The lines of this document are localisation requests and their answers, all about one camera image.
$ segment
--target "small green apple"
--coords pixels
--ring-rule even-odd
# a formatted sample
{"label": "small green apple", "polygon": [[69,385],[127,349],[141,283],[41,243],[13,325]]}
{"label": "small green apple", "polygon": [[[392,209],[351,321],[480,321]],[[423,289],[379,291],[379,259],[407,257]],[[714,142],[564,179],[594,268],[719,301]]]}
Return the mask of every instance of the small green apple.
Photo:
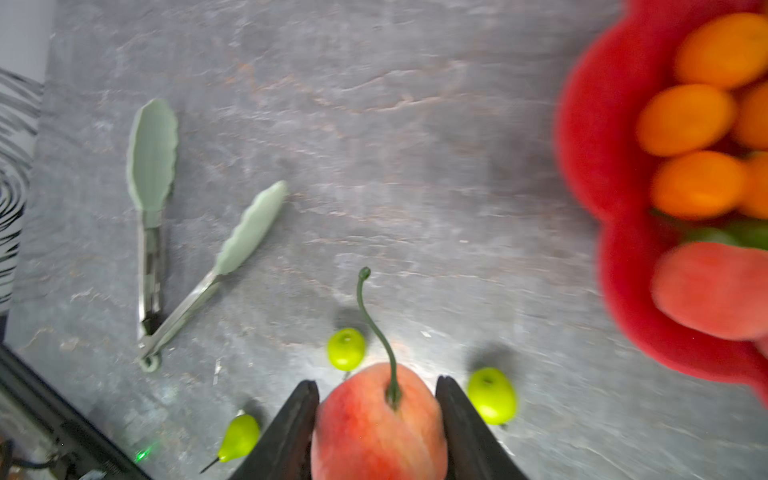
{"label": "small green apple", "polygon": [[366,339],[355,329],[342,329],[328,340],[328,360],[343,372],[352,372],[366,355]]}
{"label": "small green apple", "polygon": [[473,373],[467,396],[489,425],[509,422],[517,412],[515,389],[499,369],[486,367]]}

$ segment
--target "orange fruit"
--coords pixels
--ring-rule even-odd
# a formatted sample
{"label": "orange fruit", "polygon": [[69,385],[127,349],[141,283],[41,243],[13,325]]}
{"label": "orange fruit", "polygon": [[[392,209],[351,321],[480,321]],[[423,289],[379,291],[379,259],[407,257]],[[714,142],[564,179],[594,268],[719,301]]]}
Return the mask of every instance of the orange fruit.
{"label": "orange fruit", "polygon": [[683,220],[719,217],[743,199],[746,166],[730,155],[697,151],[661,165],[650,184],[650,202]]}
{"label": "orange fruit", "polygon": [[651,98],[637,119],[643,150],[673,157],[709,147],[725,136],[736,119],[736,101],[709,85],[678,85]]}
{"label": "orange fruit", "polygon": [[715,18],[688,35],[674,59],[681,83],[701,83],[730,90],[768,71],[768,18],[733,13]]}
{"label": "orange fruit", "polygon": [[768,153],[758,152],[747,159],[745,190],[739,211],[768,220]]}
{"label": "orange fruit", "polygon": [[768,149],[768,82],[748,91],[739,107],[733,139],[755,150]]}

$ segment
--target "red bowl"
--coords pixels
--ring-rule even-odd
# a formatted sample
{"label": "red bowl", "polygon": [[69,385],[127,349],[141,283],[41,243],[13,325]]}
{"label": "red bowl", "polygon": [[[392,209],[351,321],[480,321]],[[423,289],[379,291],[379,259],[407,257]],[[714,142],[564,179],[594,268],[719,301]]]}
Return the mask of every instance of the red bowl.
{"label": "red bowl", "polygon": [[762,0],[630,0],[623,20],[597,40],[566,84],[558,112],[560,168],[578,201],[603,226],[599,244],[605,303],[629,339],[687,375],[746,383],[768,406],[768,359],[750,342],[731,342],[675,323],[650,297],[658,257],[674,245],[648,212],[660,162],[634,138],[637,115],[673,84],[675,48],[719,15],[758,12]]}

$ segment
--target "peach stem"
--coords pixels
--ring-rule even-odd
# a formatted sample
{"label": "peach stem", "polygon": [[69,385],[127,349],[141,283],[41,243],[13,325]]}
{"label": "peach stem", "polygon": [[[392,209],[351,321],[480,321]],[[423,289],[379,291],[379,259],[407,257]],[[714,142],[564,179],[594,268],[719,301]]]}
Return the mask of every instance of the peach stem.
{"label": "peach stem", "polygon": [[393,410],[397,410],[402,393],[400,392],[400,385],[397,383],[397,361],[395,360],[395,353],[392,351],[392,347],[389,345],[389,342],[387,342],[386,337],[384,337],[382,331],[379,330],[379,327],[376,326],[376,324],[373,322],[373,319],[368,314],[366,306],[362,303],[362,284],[370,276],[370,268],[364,266],[360,269],[360,273],[357,276],[357,306],[360,308],[363,319],[365,319],[368,325],[373,329],[373,332],[376,334],[376,336],[379,337],[379,340],[381,340],[381,342],[384,344],[386,354],[389,355],[389,364],[392,367],[392,376],[389,379],[389,386],[386,390],[386,399],[389,406],[392,407]]}

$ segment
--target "table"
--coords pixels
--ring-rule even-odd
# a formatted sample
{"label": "table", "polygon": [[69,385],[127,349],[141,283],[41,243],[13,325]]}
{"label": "table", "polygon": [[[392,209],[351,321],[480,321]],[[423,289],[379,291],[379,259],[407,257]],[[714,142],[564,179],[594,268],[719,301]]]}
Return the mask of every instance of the table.
{"label": "table", "polygon": [[[246,404],[266,425],[325,342],[359,324],[356,274],[431,386],[505,370],[495,434],[531,480],[768,478],[746,387],[659,366],[607,316],[597,224],[554,165],[565,75],[616,0],[60,0],[8,341],[155,479],[197,478]],[[163,354],[134,363],[134,112],[180,120],[170,311],[253,195],[292,195],[265,243]],[[366,364],[384,360],[370,340]],[[226,478],[236,462],[207,478]]]}

